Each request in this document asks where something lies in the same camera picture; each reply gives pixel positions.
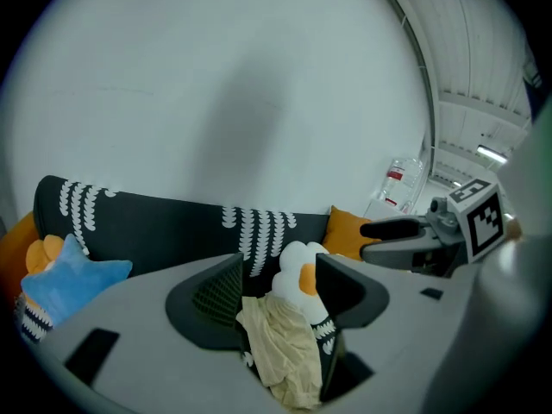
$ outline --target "blue plush toy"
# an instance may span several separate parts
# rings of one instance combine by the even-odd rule
[[[21,287],[52,319],[55,327],[83,308],[103,290],[125,280],[130,260],[94,262],[68,235],[53,266],[23,278]]]

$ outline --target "egg plush toy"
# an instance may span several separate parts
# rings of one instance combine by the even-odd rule
[[[316,263],[318,253],[328,253],[316,242],[290,242],[279,257],[280,272],[273,277],[273,295],[297,306],[310,325],[328,317],[317,293]]]

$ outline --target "crumpled fabric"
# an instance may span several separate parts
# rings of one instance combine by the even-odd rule
[[[322,367],[317,340],[301,310],[268,293],[242,297],[235,317],[248,332],[263,386],[288,410],[320,405]]]

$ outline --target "white ceiling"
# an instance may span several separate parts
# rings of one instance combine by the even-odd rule
[[[530,128],[522,27],[501,0],[397,1],[433,74],[430,86],[436,85],[429,90],[435,105],[431,178],[448,186],[474,177],[496,180],[499,164],[479,156],[477,147],[509,156]]]

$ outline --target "ceiling light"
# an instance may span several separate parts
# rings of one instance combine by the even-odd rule
[[[489,147],[479,146],[477,147],[477,151],[480,154],[484,154],[485,156],[488,156],[492,160],[495,160],[501,164],[504,164],[506,161],[508,161],[505,156],[499,154],[498,152],[495,152],[494,150],[491,150]]]

